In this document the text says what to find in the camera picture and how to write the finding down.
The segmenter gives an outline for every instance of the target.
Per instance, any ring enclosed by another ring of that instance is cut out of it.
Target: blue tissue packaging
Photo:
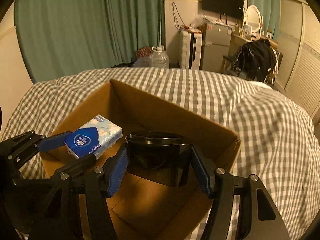
[[[97,159],[122,137],[121,127],[97,115],[65,139],[68,152],[79,159],[93,153]]]

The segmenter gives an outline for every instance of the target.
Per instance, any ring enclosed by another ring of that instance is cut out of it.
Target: black lid
[[[177,133],[139,131],[132,132],[125,138],[132,143],[165,146],[181,144],[183,137]]]

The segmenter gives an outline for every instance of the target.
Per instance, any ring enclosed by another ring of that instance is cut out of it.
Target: clear plastic bottle
[[[152,54],[149,56],[150,66],[158,68],[169,68],[168,54],[162,47],[152,47]]]

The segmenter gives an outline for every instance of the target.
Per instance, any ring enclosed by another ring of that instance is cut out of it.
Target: closet door
[[[312,117],[320,102],[320,23],[303,4],[304,34],[301,53],[288,81],[286,93]]]
[[[280,27],[277,50],[283,59],[279,68],[277,83],[283,90],[289,81],[296,62],[302,30],[302,4],[295,0],[281,0]]]

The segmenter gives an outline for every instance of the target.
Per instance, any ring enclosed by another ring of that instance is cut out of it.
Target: curtain fold
[[[16,0],[14,20],[39,82],[131,62],[157,45],[162,13],[163,0]]]
[[[263,31],[271,30],[272,39],[277,40],[279,34],[280,0],[248,0],[248,5],[255,5],[263,16]]]

